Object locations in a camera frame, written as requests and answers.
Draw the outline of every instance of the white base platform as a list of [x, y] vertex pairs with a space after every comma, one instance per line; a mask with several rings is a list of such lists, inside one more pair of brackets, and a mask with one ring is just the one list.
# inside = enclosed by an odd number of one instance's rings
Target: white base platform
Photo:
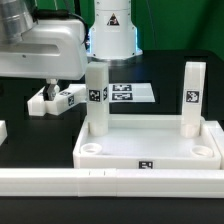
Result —
[[110, 115], [108, 134], [90, 134], [87, 119], [73, 152], [75, 168], [220, 169], [221, 154], [201, 121], [201, 134], [184, 138], [181, 116]]
[[[206, 126], [223, 169], [224, 133], [216, 121]], [[224, 170], [0, 169], [0, 196], [224, 198]]]
[[0, 145], [4, 142], [7, 137], [7, 131], [5, 121], [0, 121]]

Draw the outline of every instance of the white plastic part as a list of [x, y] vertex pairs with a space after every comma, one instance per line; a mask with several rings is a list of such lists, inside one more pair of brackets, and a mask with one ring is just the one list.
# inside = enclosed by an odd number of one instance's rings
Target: white plastic part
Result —
[[0, 196], [224, 198], [224, 171], [0, 169]]
[[44, 101], [43, 89], [27, 102], [30, 116], [44, 116], [46, 113], [60, 115], [86, 99], [86, 87], [82, 84], [71, 85], [61, 92], [56, 85], [53, 101]]
[[0, 121], [0, 145], [4, 142], [7, 137], [7, 130], [5, 126], [5, 121]]
[[103, 136], [108, 132], [108, 84], [108, 65], [103, 62], [88, 64], [86, 70], [87, 118], [90, 133], [94, 136]]
[[181, 135], [199, 136], [205, 79], [205, 62], [187, 62], [185, 67]]
[[45, 101], [46, 112], [53, 115], [60, 115], [85, 99], [85, 86], [77, 84], [73, 88], [69, 87], [56, 94], [53, 101]]
[[215, 140], [222, 156], [221, 169], [224, 169], [224, 132], [217, 121], [207, 121], [209, 131]]
[[[180, 135], [181, 116], [110, 115], [108, 133], [90, 134], [84, 121], [73, 151], [75, 168], [117, 169], [220, 169], [221, 155], [206, 121], [201, 121], [201, 135], [194, 139]], [[83, 155], [82, 145], [102, 146], [98, 155]], [[196, 156], [200, 145], [212, 156]]]
[[81, 147], [82, 155], [98, 155], [102, 151], [102, 146], [96, 143], [84, 144]]
[[40, 20], [23, 42], [0, 47], [0, 76], [79, 80], [87, 66], [79, 20]]
[[131, 1], [95, 0], [95, 22], [90, 29], [88, 56], [124, 60], [140, 54], [137, 29], [131, 22]]
[[211, 158], [213, 156], [213, 150], [203, 145], [195, 145], [191, 149], [191, 154], [194, 157]]
[[43, 98], [42, 88], [28, 102], [28, 111], [30, 116], [44, 116], [46, 114], [46, 105]]

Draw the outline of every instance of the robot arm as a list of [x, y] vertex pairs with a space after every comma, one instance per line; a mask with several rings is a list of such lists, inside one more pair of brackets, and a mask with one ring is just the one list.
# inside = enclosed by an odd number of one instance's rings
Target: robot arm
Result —
[[0, 17], [0, 76], [78, 80], [84, 75], [87, 56], [80, 21], [33, 23], [24, 0], [4, 0]]

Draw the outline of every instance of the white block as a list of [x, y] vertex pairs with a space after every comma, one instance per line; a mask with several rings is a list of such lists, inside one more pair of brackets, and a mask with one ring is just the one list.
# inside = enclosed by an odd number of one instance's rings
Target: white block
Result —
[[86, 98], [85, 85], [74, 85], [56, 94], [53, 101], [45, 101], [46, 112], [53, 115], [61, 113], [76, 106]]
[[34, 95], [28, 102], [28, 111], [30, 116], [44, 116], [46, 114], [45, 101], [43, 98], [42, 88], [36, 95]]
[[4, 142], [7, 137], [7, 131], [5, 121], [0, 121], [0, 145]]
[[0, 196], [78, 196], [75, 169], [0, 169]]
[[185, 67], [181, 135], [197, 137], [200, 132], [205, 62], [187, 62]]
[[86, 71], [87, 118], [90, 132], [102, 136], [108, 132], [109, 115], [109, 74], [108, 65], [91, 62]]
[[78, 176], [79, 196], [115, 197], [116, 169], [81, 169]]

